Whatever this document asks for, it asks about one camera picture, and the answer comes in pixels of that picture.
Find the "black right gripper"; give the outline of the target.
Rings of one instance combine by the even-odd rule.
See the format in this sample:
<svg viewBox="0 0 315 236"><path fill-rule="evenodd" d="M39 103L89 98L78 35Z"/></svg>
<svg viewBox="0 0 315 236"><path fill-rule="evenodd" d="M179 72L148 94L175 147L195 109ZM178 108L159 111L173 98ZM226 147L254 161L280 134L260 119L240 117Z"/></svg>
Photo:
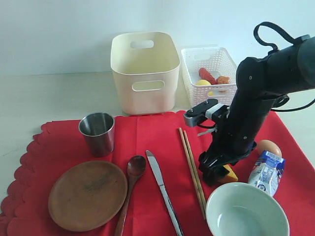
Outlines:
<svg viewBox="0 0 315 236"><path fill-rule="evenodd" d="M230 174L228 164L236 165L250 154L270 110L270 99L233 99L228 117L213 135L208 150L199 157L202 179L208 186Z"/></svg>

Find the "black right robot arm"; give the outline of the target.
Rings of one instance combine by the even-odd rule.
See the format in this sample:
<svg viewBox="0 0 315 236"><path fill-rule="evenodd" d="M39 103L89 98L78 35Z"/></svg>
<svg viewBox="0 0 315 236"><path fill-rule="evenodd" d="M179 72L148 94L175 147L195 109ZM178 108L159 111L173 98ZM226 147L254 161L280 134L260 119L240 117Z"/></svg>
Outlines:
<svg viewBox="0 0 315 236"><path fill-rule="evenodd" d="M237 91L220 113L207 151L199 157L204 182L224 178L224 165L235 165L255 148L255 138L276 102L289 93L315 87L315 39L302 39L263 59L247 57L236 72Z"/></svg>

